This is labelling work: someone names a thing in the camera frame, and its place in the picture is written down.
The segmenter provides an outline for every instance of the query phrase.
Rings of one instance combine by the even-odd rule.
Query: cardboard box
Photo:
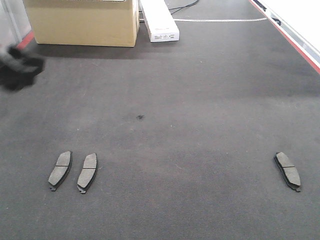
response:
[[[134,47],[138,0],[23,0],[39,44]]]

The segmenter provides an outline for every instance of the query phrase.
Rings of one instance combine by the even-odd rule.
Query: white box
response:
[[[180,32],[164,0],[140,0],[150,42],[178,41]]]

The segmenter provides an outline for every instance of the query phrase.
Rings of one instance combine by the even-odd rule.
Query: red stripe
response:
[[[256,9],[258,9],[263,15],[267,17],[264,11],[261,10],[260,7],[256,5],[253,0],[249,0],[253,6],[255,6]],[[301,47],[293,42],[286,34],[285,32],[279,27],[279,25],[273,21],[270,20],[270,22],[275,26],[276,29],[285,37],[285,39],[295,48],[295,50],[314,68],[314,70],[317,71],[318,74],[320,74],[320,67],[312,60],[310,57],[308,57],[301,49]]]
[[[27,36],[20,42],[16,47],[18,49],[24,49],[35,37],[35,34],[33,31],[29,32]]]

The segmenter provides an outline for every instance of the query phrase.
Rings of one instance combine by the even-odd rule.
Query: brake pad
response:
[[[71,164],[72,152],[66,151],[61,153],[48,180],[51,191],[56,191],[59,185],[65,180],[70,171]]]
[[[78,178],[77,187],[82,194],[85,194],[94,181],[98,168],[97,154],[92,153],[86,156],[83,168]]]
[[[300,192],[301,181],[298,170],[283,152],[277,152],[274,160],[281,170],[286,184],[296,192]]]

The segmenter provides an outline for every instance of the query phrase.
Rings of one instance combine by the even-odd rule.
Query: white wall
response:
[[[17,43],[17,39],[12,31],[10,18],[0,1],[0,51],[4,51],[8,45],[14,43]]]
[[[30,31],[31,26],[23,0],[3,0],[6,3],[9,14],[14,21],[14,27],[18,38],[23,39]]]
[[[320,0],[259,0],[320,52]]]

